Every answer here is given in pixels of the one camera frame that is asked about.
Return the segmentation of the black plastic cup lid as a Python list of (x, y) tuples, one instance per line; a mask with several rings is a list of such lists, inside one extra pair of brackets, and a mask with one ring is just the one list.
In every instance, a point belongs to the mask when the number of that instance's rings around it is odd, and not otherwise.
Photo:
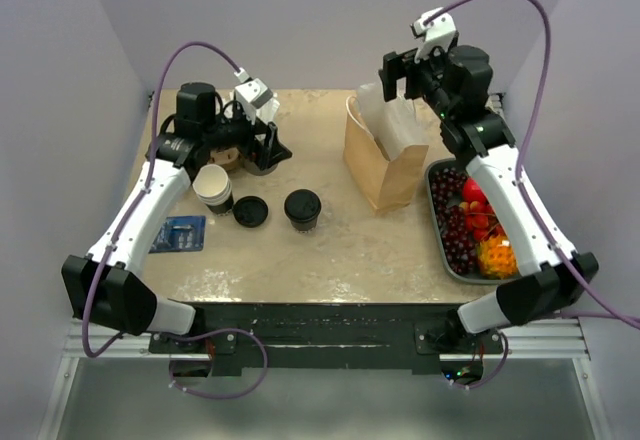
[(291, 192), (284, 202), (286, 216), (296, 222), (315, 220), (320, 214), (321, 207), (319, 196), (308, 189), (298, 189)]

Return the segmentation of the brown paper takeout bag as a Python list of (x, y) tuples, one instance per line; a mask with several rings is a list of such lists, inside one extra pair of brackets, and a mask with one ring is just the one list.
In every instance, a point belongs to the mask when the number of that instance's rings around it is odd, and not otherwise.
[(414, 103), (389, 102), (382, 87), (363, 84), (345, 101), (343, 159), (376, 215), (408, 206), (423, 179), (429, 150)]

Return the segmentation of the black paper coffee cup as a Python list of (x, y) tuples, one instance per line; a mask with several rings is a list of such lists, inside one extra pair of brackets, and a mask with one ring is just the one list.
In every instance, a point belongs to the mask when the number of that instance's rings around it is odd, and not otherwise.
[(321, 207), (302, 204), (286, 205), (284, 211), (296, 231), (307, 233), (316, 228)]

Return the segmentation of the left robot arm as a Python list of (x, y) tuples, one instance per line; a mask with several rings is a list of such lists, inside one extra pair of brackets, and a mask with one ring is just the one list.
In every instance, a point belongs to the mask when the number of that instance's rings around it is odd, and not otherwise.
[(150, 143), (116, 218), (86, 254), (70, 255), (62, 266), (74, 318), (131, 335), (171, 333), (185, 352), (205, 345), (207, 328), (195, 320), (195, 307), (156, 295), (142, 281), (144, 262), (169, 212), (209, 164), (212, 152), (237, 149), (262, 172), (291, 158), (278, 139), (278, 108), (260, 79), (236, 86), (228, 104), (211, 84), (181, 86), (176, 111)]

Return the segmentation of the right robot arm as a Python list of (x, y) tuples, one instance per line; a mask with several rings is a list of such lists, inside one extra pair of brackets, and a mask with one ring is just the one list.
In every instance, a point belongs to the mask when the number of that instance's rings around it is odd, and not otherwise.
[(412, 51), (384, 55), (383, 96), (422, 99), (440, 119), (445, 147), (465, 167), (497, 214), (515, 253), (519, 276), (452, 313), (448, 346), (469, 352), (481, 333), (520, 326), (574, 304), (598, 272), (591, 253), (579, 253), (557, 228), (526, 176), (517, 170), (521, 148), (505, 120), (488, 105), (493, 76), (489, 56), (468, 45), (435, 47), (423, 60)]

